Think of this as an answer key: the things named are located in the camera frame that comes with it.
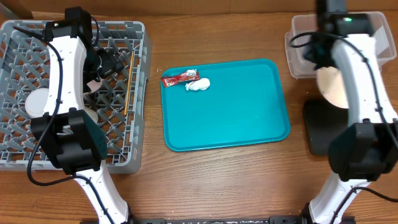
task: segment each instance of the gray plastic basket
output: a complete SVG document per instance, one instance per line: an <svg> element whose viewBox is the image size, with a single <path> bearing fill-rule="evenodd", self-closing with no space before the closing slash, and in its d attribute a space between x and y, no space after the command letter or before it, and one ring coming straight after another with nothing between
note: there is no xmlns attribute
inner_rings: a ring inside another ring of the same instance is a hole
<svg viewBox="0 0 398 224"><path fill-rule="evenodd" d="M0 170L26 170L35 144L30 117L24 105L36 88L48 88L50 57L46 46L14 30L18 26L41 34L47 21L7 21L0 30ZM152 45L141 22L98 21L99 46L119 52L123 72L110 75L102 87L84 96L85 106L98 114L109 148L110 173L132 174L139 170L144 140L144 94L149 77ZM93 23L93 37L96 26ZM132 66L131 86L127 86ZM126 92L130 91L127 116ZM41 151L33 170L55 169Z"/></svg>

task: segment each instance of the blue tray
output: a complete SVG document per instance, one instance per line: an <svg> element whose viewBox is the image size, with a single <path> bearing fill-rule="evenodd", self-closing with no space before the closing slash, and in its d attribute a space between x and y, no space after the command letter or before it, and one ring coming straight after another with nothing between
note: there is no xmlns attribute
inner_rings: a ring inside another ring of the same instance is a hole
<svg viewBox="0 0 398 224"><path fill-rule="evenodd" d="M163 76L197 69L206 91L185 83L161 85L164 138L174 151L281 141L290 132L276 65L268 59L171 68Z"/></svg>

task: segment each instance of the yellow pencil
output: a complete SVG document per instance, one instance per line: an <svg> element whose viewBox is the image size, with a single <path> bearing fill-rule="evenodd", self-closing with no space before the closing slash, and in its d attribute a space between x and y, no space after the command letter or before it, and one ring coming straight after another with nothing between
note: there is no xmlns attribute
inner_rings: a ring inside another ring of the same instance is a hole
<svg viewBox="0 0 398 224"><path fill-rule="evenodd" d="M134 54L131 54L131 62L130 62L130 71L129 71L129 81L127 83L127 93L126 93L126 105L124 107L124 115L127 115L127 107L129 105L129 100L130 100L130 89L131 89L131 77L132 77L132 60L134 58Z"/></svg>

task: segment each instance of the cable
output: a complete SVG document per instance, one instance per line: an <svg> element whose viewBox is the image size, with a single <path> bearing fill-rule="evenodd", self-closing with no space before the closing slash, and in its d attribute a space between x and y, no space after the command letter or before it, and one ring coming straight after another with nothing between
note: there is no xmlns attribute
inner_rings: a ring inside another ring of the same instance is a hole
<svg viewBox="0 0 398 224"><path fill-rule="evenodd" d="M366 66L367 66L367 68L369 70L370 76L371 76L371 80L372 80L372 84L373 84L374 97L376 99L376 105L377 105L376 111L380 114L381 121L386 126L387 132L389 133L389 135L391 137L391 140L394 143L396 149L398 149L397 138L395 137L394 133L392 132L392 129L390 128L388 122L386 121L386 118L384 117L384 114L382 113L382 106L380 104L379 93L377 91L376 79L374 77L372 68L371 68L371 66L369 64L369 59L366 58L362 54L362 52L357 47L355 47L355 45L353 45L351 42L349 42L346 39L344 39L344 38L342 38L342 37L340 37L338 35L335 35L335 34L327 34L327 33L321 33L321 32L304 32L302 34L299 34L299 35L296 35L295 37L293 37L290 40L290 43L289 43L290 46L292 48L300 48L300 47L304 47L304 46L307 46L307 45L311 44L310 42L307 42L307 43L301 44L301 45L294 45L293 44L294 40L296 40L296 39L298 39L300 37L303 37L303 36L307 36L307 35L315 35L315 36L319 36L319 37L327 37L327 38L331 38L331 39L335 39L335 40L340 40L340 41L346 43L347 45L349 45L359 56L362 57L362 60L366 64ZM351 197L351 195L353 193L356 193L356 190L365 190L365 191L370 192L370 193L372 193L372 194L374 194L374 195L376 195L376 196L378 196L380 198L383 198L384 200L388 200L390 202L398 203L398 199L387 197L387 196L385 196L383 194L380 194L379 192L377 192L375 190L372 190L372 189L369 189L367 187L353 187L350 190L350 192L346 195L346 197L343 199L343 201L339 204L338 208L336 209L336 211L335 211L335 213L333 215L333 218L331 219L330 224L334 224L338 214L340 213L340 210L344 207L344 204L348 201L348 199Z"/></svg>
<svg viewBox="0 0 398 224"><path fill-rule="evenodd" d="M94 16L91 16L91 18L94 20L95 25L97 26L97 35L93 43L93 47L95 47L98 45L98 42L100 41L100 25L98 25L98 21L94 18Z"/></svg>
<svg viewBox="0 0 398 224"><path fill-rule="evenodd" d="M83 177L83 176L80 176L80 175L73 175L73 176L70 176L70 177L65 177L65 178L62 178L62 179L59 179L59 180L54 180L54 181L47 182L47 183L39 182L39 181L37 181L37 180L35 180L33 178L33 176L32 176L32 164L33 164L34 157L35 157L37 151L39 150L40 143L43 141L44 136L48 133L48 131L52 127L52 125L53 125L53 123L55 121L55 115L58 113L58 110L59 110L59 107L60 107L60 104L61 104L62 81L63 81L62 58L61 58L61 55L59 54L58 50L56 50L56 48L50 42L44 40L41 35L33 33L33 32L30 32L28 30L21 29L19 27L15 27L15 26L14 26L14 29L18 30L21 33L29 35L31 37L35 37L36 39L38 39L38 40L42 41L43 43L47 44L54 51L55 55L57 56L58 65L59 65L59 68L60 68L60 76L59 76L59 81L58 81L58 93L57 93L57 100L56 100L56 103L55 103L55 109L54 109L53 114L51 115L51 118L50 118L50 121L49 121L48 125L45 127L40 139L37 141L37 144L35 145L35 147L34 147L34 149L32 151L32 154L29 157L29 161L28 161L28 165L27 165L27 177L29 178L29 180L33 184L38 185L38 186L55 185L55 184L59 184L59 183L62 183L62 182L68 181L68 180L72 180L72 179L85 180L86 183L91 187L92 191L94 192L95 197L96 197L101 209L104 211L104 214L109 219L109 222L111 224L114 224L110 214L108 213L107 209L105 208L104 204L102 203L100 195L98 194L97 190L95 189L95 186L93 185L91 180L88 179L87 177Z"/></svg>

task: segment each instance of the red wrapper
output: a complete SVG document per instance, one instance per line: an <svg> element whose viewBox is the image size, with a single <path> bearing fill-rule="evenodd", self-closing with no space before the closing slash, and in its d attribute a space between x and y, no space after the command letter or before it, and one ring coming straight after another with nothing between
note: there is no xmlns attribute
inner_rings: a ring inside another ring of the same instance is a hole
<svg viewBox="0 0 398 224"><path fill-rule="evenodd" d="M186 72L176 76L162 77L160 79L162 80L164 87L169 87L179 84L181 82L199 80L200 76L196 69L192 69L192 70L187 70Z"/></svg>

